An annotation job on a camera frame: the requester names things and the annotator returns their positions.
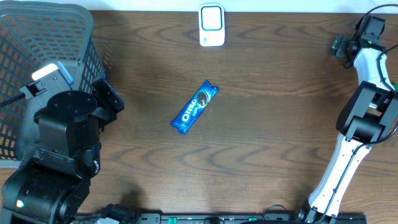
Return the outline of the blue Oreo cookie pack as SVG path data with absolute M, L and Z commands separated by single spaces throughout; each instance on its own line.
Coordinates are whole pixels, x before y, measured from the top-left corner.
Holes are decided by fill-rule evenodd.
M 187 134 L 219 90 L 218 86 L 213 86 L 208 80 L 205 80 L 181 112 L 170 122 L 171 127 L 180 134 Z

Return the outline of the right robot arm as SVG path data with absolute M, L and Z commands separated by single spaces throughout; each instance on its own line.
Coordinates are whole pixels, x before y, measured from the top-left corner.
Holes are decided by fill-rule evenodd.
M 349 40 L 337 36 L 330 53 L 347 58 L 359 87 L 341 111 L 336 147 L 326 171 L 310 194 L 298 220 L 304 223 L 336 223 L 341 200 L 361 161 L 371 148 L 397 131 L 397 92 L 386 70 L 387 49 L 380 36 L 364 32 Z

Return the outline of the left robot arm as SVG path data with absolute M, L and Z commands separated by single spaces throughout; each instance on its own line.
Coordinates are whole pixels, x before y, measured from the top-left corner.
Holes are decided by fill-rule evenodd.
M 100 132 L 124 103 L 103 77 L 62 91 L 35 112 L 39 140 L 2 188 L 1 223 L 70 223 L 101 169 Z

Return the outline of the white barcode scanner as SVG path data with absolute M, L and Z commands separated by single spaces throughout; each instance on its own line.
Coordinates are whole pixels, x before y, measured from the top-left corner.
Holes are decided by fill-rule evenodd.
M 219 47 L 225 41 L 224 8 L 203 4 L 198 10 L 199 40 L 202 47 Z

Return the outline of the grey plastic shopping basket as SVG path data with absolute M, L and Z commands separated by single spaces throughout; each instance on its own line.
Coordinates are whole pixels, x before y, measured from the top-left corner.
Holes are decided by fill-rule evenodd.
M 1 2 L 1 101 L 21 95 L 32 74 L 52 63 L 71 76 L 70 89 L 91 93 L 93 81 L 105 76 L 93 30 L 90 11 L 76 4 Z M 1 168 L 18 168 L 25 150 L 38 140 L 32 117 L 49 98 L 1 107 Z

